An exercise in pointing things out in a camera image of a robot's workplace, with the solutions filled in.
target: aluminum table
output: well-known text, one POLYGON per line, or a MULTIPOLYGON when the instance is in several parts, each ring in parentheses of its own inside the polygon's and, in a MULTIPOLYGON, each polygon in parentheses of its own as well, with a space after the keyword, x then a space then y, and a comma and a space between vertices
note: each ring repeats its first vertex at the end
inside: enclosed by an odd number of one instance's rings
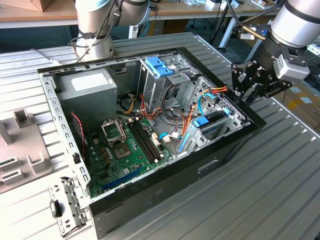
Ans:
MULTIPOLYGON (((192 33, 114 41, 119 56, 186 47, 224 83, 230 62, 192 33)), ((73 50, 41 50, 64 64, 73 50)), ((35 115, 54 172, 0 195, 1 236, 60 239, 47 187, 71 171, 36 69, 52 64, 34 51, 0 54, 0 119, 26 108, 35 115)), ((107 240, 313 240, 320 231, 320 137, 274 99, 251 106, 266 122, 228 164, 111 232, 107 240)), ((72 240, 96 239, 90 225, 72 240)))

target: green circuit board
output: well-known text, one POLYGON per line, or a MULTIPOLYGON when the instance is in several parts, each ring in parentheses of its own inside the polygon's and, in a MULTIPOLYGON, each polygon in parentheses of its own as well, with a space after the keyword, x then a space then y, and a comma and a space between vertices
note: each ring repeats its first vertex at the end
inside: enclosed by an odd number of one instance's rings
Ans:
MULTIPOLYGON (((149 139, 152 140, 150 134, 154 131, 148 120, 143 118, 138 123, 147 132, 149 139)), ((172 159, 163 144, 160 146, 154 145, 162 157, 158 162, 150 163, 126 123, 123 124, 123 130, 126 135, 125 142, 117 142, 113 146, 108 145, 102 130, 86 136, 89 145, 87 149, 89 162, 86 162, 86 166, 91 177, 89 182, 91 197, 97 197, 107 191, 106 185, 108 184, 111 185, 108 189, 115 188, 121 183, 155 169, 172 159)))

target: blue component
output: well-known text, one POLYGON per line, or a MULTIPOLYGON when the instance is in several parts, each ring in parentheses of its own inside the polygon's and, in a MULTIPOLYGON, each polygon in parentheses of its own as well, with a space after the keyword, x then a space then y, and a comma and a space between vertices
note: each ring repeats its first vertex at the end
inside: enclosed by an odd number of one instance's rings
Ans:
POLYGON ((197 122, 197 120, 194 120, 193 121, 193 124, 198 128, 198 127, 200 127, 200 124, 197 122))
POLYGON ((179 153, 181 153, 182 149, 184 148, 184 146, 185 146, 185 144, 186 144, 186 142, 187 142, 187 140, 188 140, 188 138, 189 138, 189 135, 190 135, 190 134, 187 132, 186 135, 185 135, 185 137, 184 137, 184 139, 183 139, 183 142, 182 142, 182 144, 181 144, 181 146, 180 146, 180 148, 179 148, 179 153))
POLYGON ((223 111, 224 111, 224 113, 227 114, 228 116, 230 115, 230 110, 229 110, 229 108, 224 107, 224 108, 223 108, 223 111))
POLYGON ((164 133, 162 133, 162 134, 159 136, 159 139, 161 140, 164 136, 167 136, 167 135, 169 135, 169 134, 166 133, 166 132, 164 132, 164 133))
POLYGON ((205 116, 200 116, 198 117, 196 120, 193 121, 193 123, 197 122, 199 126, 197 127, 201 127, 207 123, 209 123, 208 119, 205 116))
POLYGON ((174 74, 157 56, 146 57, 145 62, 159 78, 174 74))
POLYGON ((120 177, 119 179, 109 182, 105 185, 102 186, 103 190, 107 190, 110 188, 113 188, 114 186, 117 186, 125 181, 128 181, 129 179, 132 179, 133 177, 137 176, 139 171, 141 170, 142 167, 139 167, 138 169, 134 170, 133 172, 128 173, 127 175, 120 177))

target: red wire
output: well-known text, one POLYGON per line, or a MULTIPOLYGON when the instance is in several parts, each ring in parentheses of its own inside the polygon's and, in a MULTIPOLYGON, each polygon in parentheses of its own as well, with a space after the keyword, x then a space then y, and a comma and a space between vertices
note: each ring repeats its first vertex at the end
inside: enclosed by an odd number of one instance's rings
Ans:
POLYGON ((74 113, 71 113, 71 115, 77 120, 77 122, 80 125, 81 135, 82 135, 82 151, 83 151, 83 157, 85 157, 85 134, 84 134, 84 129, 82 128, 82 123, 81 123, 80 119, 74 113))

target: table leg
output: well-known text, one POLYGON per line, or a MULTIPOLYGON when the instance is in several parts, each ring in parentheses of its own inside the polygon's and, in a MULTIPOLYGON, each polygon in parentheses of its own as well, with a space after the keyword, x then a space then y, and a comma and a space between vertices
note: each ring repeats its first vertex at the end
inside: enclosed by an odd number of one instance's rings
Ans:
POLYGON ((234 18, 231 18, 230 23, 223 35, 223 38, 220 42, 219 48, 225 48, 227 45, 227 42, 232 34, 232 28, 236 25, 236 20, 234 18))
POLYGON ((130 25, 128 39, 136 39, 138 36, 139 25, 130 25))
POLYGON ((250 59, 252 58, 252 56, 254 55, 254 53, 256 52, 257 48, 259 47, 259 45, 262 43, 262 41, 260 39, 258 39, 258 41, 256 41, 254 47, 252 48, 251 52, 249 53, 249 56, 246 58, 245 60, 245 64, 248 63, 250 61, 250 59))

